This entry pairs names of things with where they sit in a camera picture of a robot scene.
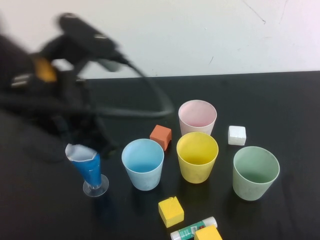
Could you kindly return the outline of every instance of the glass base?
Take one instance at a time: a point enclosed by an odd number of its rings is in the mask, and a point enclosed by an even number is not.
[[[89,197],[99,197],[103,195],[109,188],[109,180],[108,178],[101,174],[101,186],[97,189],[93,189],[90,187],[89,183],[84,181],[83,183],[83,192]]]

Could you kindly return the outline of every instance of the table surface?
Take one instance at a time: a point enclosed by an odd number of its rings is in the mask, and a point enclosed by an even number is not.
[[[148,138],[156,124],[172,129],[159,185],[133,187],[121,162],[122,149],[101,161],[110,181],[107,193],[89,198],[83,179],[67,161],[46,163],[17,147],[19,130],[2,121],[0,141],[1,239],[166,240],[170,232],[214,216],[225,240],[320,239],[320,72],[259,73],[154,79],[172,98],[173,116],[158,120],[107,119],[112,138],[123,147]],[[138,79],[92,80],[99,105],[157,108]],[[181,137],[177,109],[192,99],[212,103],[218,113],[212,136],[219,155],[209,179],[186,182],[176,144]],[[232,189],[233,156],[228,126],[245,126],[246,146],[259,146],[279,161],[279,178],[255,202]],[[184,222],[166,229],[158,202],[177,196]]]

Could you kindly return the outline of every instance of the plastic cup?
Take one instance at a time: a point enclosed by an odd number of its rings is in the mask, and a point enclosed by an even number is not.
[[[190,132],[179,139],[176,151],[183,178],[192,184],[200,184],[209,177],[219,147],[212,136]]]
[[[142,138],[130,142],[122,152],[122,163],[132,184],[141,191],[160,182],[165,153],[155,141]]]
[[[233,158],[233,190],[243,200],[258,200],[280,173],[277,158],[258,146],[240,149]]]
[[[101,174],[100,155],[93,149],[77,144],[68,144],[66,157],[84,178],[83,192],[89,197],[99,197],[109,188],[108,178]]]
[[[209,102],[191,100],[181,105],[178,116],[182,136],[191,132],[211,135],[217,119],[217,110]]]

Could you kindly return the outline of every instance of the pink cup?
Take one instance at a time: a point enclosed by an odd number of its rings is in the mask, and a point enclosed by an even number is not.
[[[191,100],[181,105],[178,115],[182,136],[191,132],[211,135],[217,119],[217,110],[206,101]]]

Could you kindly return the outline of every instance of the glue stick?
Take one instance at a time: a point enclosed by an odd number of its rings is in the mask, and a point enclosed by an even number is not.
[[[170,234],[171,240],[188,240],[195,237],[195,232],[205,227],[214,225],[218,227],[216,219],[211,216],[195,224],[182,228],[178,231],[174,231]]]

